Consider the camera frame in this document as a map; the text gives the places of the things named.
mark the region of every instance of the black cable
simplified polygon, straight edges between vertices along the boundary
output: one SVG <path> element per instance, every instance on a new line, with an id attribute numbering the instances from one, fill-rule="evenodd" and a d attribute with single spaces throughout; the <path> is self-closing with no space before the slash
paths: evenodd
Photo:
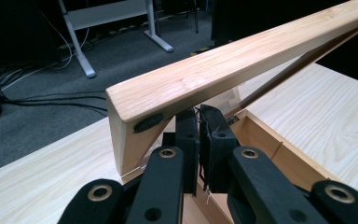
<path id="1" fill-rule="evenodd" d="M 127 26 L 125 29 L 122 30 L 118 30 L 116 31 L 114 34 L 108 34 L 105 35 L 104 38 L 98 38 L 98 40 L 89 40 L 88 43 L 86 43 L 83 47 L 82 50 L 83 52 L 88 52 L 91 51 L 93 49 L 95 49 L 95 46 L 102 44 L 103 42 L 106 42 L 112 38 L 114 38 L 117 35 L 122 35 L 125 34 L 126 32 L 128 32 L 128 30 L 130 29 L 130 26 Z"/>
<path id="2" fill-rule="evenodd" d="M 14 71 L 18 69 L 15 67 L 12 63 L 0 63 L 0 76 L 2 76 L 4 73 L 10 71 Z"/>
<path id="3" fill-rule="evenodd" d="M 102 110 L 102 111 L 104 111 L 104 112 L 107 112 L 107 109 L 100 108 L 100 107 L 98 107 L 98 106 L 83 105 L 83 104 L 74 104 L 74 103 L 65 103 L 65 104 L 59 104 L 59 103 L 25 104 L 25 103 L 19 103 L 19 102 L 12 102 L 12 101 L 8 100 L 8 101 L 4 101 L 3 104 L 19 105 L 19 106 L 71 105 L 71 106 L 78 106 L 78 107 L 82 107 L 82 108 L 86 108 L 86 109 L 92 110 L 92 111 L 94 111 L 94 112 L 97 112 L 97 113 L 103 115 L 104 117 L 106 117 L 106 115 L 103 114 L 102 112 L 100 112 L 99 110 Z"/>
<path id="4" fill-rule="evenodd" d="M 21 71 L 21 69 L 17 69 L 16 71 L 12 71 L 12 72 L 8 73 L 8 75 L 5 75 L 5 73 L 0 74 L 0 83 L 8 76 L 13 76 L 16 73 L 19 73 L 20 71 Z"/>
<path id="5" fill-rule="evenodd" d="M 22 75 L 24 74 L 24 69 L 21 69 L 19 72 L 14 72 L 13 74 L 11 74 L 11 75 L 7 75 L 6 77 L 7 77 L 7 80 L 5 80 L 3 83 L 1 83 L 2 81 L 3 81 L 3 79 L 5 79 L 6 77 L 4 77 L 4 78 L 2 78 L 1 80 L 0 80 L 0 87 L 5 87 L 6 85 L 8 85 L 8 84 L 10 84 L 11 82 L 11 80 L 14 78 L 14 80 L 13 81 L 16 81 L 19 77 L 21 77 Z"/>
<path id="6" fill-rule="evenodd" d="M 22 98 L 19 100 L 28 100 L 28 99 L 34 99 L 34 98 L 59 96 L 59 95 L 78 95 L 78 94 L 90 94 L 90 93 L 105 93 L 105 91 L 78 91 L 78 92 L 52 93 L 52 94 L 47 94 L 47 95 L 30 96 L 30 97 Z"/>
<path id="7" fill-rule="evenodd" d="M 8 70 L 8 68 L 0 68 L 0 69 L 4 69 L 3 71 L 0 71 L 0 82 L 5 79 L 6 76 L 8 76 L 8 74 L 12 74 L 12 73 L 16 73 L 16 72 L 20 72 L 19 68 L 13 68 L 10 71 Z"/>
<path id="8" fill-rule="evenodd" d="M 11 102 L 19 103 L 31 103 L 31 102 L 46 102 L 46 101 L 63 101 L 63 100 L 78 100 L 78 99 L 99 99 L 106 100 L 101 96 L 77 96 L 77 97 L 64 97 L 64 98 L 54 98 L 54 99 L 38 99 L 38 100 L 9 100 Z"/>

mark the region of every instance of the round metal eyelet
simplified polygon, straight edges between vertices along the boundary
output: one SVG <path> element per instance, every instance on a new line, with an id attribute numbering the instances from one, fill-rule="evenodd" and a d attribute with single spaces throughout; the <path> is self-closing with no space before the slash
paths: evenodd
<path id="1" fill-rule="evenodd" d="M 159 152 L 159 156 L 162 158 L 172 158 L 176 155 L 176 151 L 170 148 L 162 149 Z"/>
<path id="2" fill-rule="evenodd" d="M 244 149 L 242 152 L 241 152 L 242 156 L 243 157 L 246 157 L 246 158 L 249 158 L 249 159 L 255 159 L 258 157 L 258 153 L 254 150 L 251 150 L 251 149 Z"/>
<path id="3" fill-rule="evenodd" d="M 88 197 L 93 202 L 101 202 L 112 195 L 112 192 L 109 185 L 96 185 L 89 191 Z"/>
<path id="4" fill-rule="evenodd" d="M 324 188 L 324 191 L 332 199 L 341 203 L 354 203 L 356 201 L 353 195 L 347 189 L 336 185 L 327 185 Z"/>

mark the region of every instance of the light wood plank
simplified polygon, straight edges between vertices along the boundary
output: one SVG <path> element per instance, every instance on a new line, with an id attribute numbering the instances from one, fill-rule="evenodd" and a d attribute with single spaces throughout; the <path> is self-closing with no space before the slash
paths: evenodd
<path id="1" fill-rule="evenodd" d="M 131 180 L 118 174 L 111 148 L 108 119 L 102 119 L 0 168 L 0 223 L 57 223 L 90 181 Z M 209 223 L 190 195 L 184 205 L 184 223 Z"/>
<path id="2" fill-rule="evenodd" d="M 325 56 L 332 50 L 338 48 L 339 46 L 350 40 L 355 35 L 358 35 L 358 28 L 349 31 L 344 35 L 338 36 L 316 49 L 308 51 L 306 54 L 299 57 L 294 63 L 291 63 L 289 66 L 287 66 L 274 78 L 269 80 L 262 87 L 252 92 L 252 94 L 250 94 L 248 97 L 243 99 L 241 101 L 241 108 L 245 108 L 247 105 L 257 100 L 260 96 L 264 95 L 265 93 L 269 92 L 273 88 L 280 85 L 287 78 L 298 73 L 299 71 L 310 65 L 311 63 L 315 63 L 316 61 L 321 59 L 323 56 Z"/>
<path id="3" fill-rule="evenodd" d="M 357 80 L 314 64 L 247 110 L 312 161 L 358 189 Z"/>
<path id="4" fill-rule="evenodd" d="M 327 178 L 340 181 L 251 111 L 244 109 L 236 116 L 239 121 L 231 125 L 231 129 L 241 144 L 263 150 L 295 185 L 310 190 L 316 181 Z"/>
<path id="5" fill-rule="evenodd" d="M 133 127 L 150 116 L 169 119 L 176 113 L 227 91 L 290 59 L 358 27 L 358 0 L 252 35 L 218 49 L 170 64 L 106 90 L 109 117 L 121 174 L 133 169 L 163 129 L 163 122 L 143 133 Z"/>

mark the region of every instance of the dark floor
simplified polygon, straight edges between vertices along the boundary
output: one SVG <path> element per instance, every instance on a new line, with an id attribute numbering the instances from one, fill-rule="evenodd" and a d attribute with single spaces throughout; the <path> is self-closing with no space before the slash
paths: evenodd
<path id="1" fill-rule="evenodd" d="M 188 19 L 184 15 L 176 15 L 160 22 L 161 37 L 174 47 L 172 53 L 165 52 L 143 34 L 146 26 L 131 28 L 86 52 L 97 73 L 96 78 L 86 78 L 74 57 L 64 69 L 47 68 L 35 72 L 4 89 L 4 94 L 8 99 L 21 99 L 55 93 L 104 91 L 118 82 L 180 61 L 189 57 L 192 51 L 211 46 L 210 15 L 201 11 L 199 25 L 200 32 L 196 34 L 193 15 Z M 104 97 L 104 93 L 83 95 Z M 71 103 L 106 108 L 105 101 L 99 99 Z M 105 114 L 69 105 L 2 105 L 0 167 L 104 118 Z"/>

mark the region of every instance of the wooden frame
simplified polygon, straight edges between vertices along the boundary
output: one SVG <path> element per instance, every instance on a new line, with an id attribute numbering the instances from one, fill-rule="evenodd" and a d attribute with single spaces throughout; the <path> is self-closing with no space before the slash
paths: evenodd
<path id="1" fill-rule="evenodd" d="M 240 85 L 239 92 L 254 84 Z M 264 150 L 294 184 L 310 189 L 319 180 L 333 179 L 358 190 L 357 80 L 313 63 L 234 117 L 231 129 L 241 144 Z M 212 198 L 226 207 L 224 195 Z"/>
<path id="2" fill-rule="evenodd" d="M 356 33 L 358 0 L 330 7 L 108 88 L 107 103 L 117 170 L 124 175 L 140 165 L 139 160 L 176 113 L 311 51 L 313 59 L 300 63 L 304 67 Z"/>

